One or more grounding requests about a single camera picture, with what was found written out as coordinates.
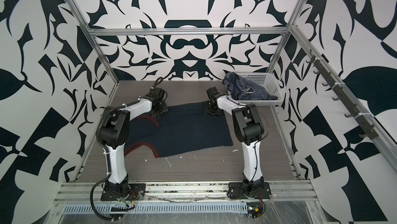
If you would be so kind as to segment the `navy tank top red trim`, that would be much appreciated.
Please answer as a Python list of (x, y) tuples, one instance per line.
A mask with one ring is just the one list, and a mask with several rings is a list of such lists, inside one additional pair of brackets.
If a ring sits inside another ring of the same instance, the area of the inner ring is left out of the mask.
[(162, 158), (218, 146), (232, 146), (233, 140), (224, 114), (205, 113), (205, 102), (168, 107), (168, 112), (153, 117), (142, 114), (130, 121), (124, 154), (140, 146)]

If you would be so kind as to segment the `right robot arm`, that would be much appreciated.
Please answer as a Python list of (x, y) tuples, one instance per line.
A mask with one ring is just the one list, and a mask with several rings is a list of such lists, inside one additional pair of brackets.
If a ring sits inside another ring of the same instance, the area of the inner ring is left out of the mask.
[(206, 93), (209, 102), (205, 113), (219, 116), (226, 112), (232, 116), (235, 136), (243, 147), (243, 194), (253, 198), (265, 186), (259, 155), (265, 128), (259, 112), (255, 105), (241, 104), (232, 97), (219, 93), (216, 87), (209, 88)]

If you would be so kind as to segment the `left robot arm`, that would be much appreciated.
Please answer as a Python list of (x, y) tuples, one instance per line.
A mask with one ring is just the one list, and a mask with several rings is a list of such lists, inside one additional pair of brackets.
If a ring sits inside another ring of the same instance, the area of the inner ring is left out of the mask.
[(166, 113), (166, 97), (165, 90), (153, 86), (148, 94), (132, 103), (105, 108), (95, 136), (106, 157), (107, 187), (119, 189), (128, 184), (124, 147), (129, 137), (130, 121), (146, 113), (154, 116)]

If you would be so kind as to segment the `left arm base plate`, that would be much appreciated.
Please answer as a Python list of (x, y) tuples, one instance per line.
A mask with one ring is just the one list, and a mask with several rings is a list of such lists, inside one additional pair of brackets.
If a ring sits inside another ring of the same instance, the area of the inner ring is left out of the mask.
[(119, 198), (123, 198), (124, 200), (134, 201), (142, 196), (145, 196), (146, 192), (146, 184), (145, 183), (134, 183), (134, 184), (124, 184), (124, 185), (116, 185), (116, 184), (108, 184), (105, 183), (105, 186), (102, 191), (101, 201), (117, 201)]

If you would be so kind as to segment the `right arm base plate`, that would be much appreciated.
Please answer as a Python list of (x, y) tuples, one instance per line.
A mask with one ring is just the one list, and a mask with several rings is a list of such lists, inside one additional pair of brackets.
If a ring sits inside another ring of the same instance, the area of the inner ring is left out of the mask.
[(260, 180), (247, 183), (229, 183), (227, 196), (230, 199), (270, 199), (271, 189), (268, 183)]

